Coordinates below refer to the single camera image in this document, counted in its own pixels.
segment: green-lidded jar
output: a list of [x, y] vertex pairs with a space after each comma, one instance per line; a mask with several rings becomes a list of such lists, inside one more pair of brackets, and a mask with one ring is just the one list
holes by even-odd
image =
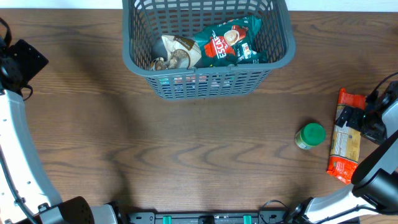
[[311, 149], [321, 144], [325, 138], [325, 129], [320, 124], [310, 123], [297, 132], [295, 142], [302, 149]]

